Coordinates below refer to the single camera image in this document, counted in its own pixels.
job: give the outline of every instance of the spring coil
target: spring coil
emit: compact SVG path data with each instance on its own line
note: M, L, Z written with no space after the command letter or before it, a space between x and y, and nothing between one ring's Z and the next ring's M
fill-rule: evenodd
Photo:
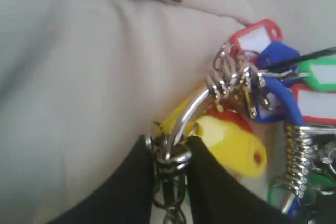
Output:
M307 177L312 166L312 137L302 127L286 125L286 167L282 182L298 198L306 191Z

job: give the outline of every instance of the red key tag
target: red key tag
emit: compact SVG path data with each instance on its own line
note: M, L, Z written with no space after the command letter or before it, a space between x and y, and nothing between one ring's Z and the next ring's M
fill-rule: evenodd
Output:
M263 19L232 35L229 40L233 45L231 54L237 56L239 52L245 51L247 59L256 63L258 54L275 40L283 40L280 27L270 19Z
M305 123L336 125L336 93L312 90L304 84L291 87Z

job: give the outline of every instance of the yellow key tag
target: yellow key tag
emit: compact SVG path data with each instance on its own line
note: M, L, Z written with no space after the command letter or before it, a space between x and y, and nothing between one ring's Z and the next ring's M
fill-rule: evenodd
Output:
M266 150L261 140L231 121L205 115L196 120L194 135L200 137L218 162L248 177L265 170Z

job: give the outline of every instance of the green key tag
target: green key tag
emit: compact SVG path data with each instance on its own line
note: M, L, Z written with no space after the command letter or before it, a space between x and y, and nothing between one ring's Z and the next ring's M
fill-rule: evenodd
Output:
M336 91L336 55L302 62L299 73L309 74L303 80L312 89Z

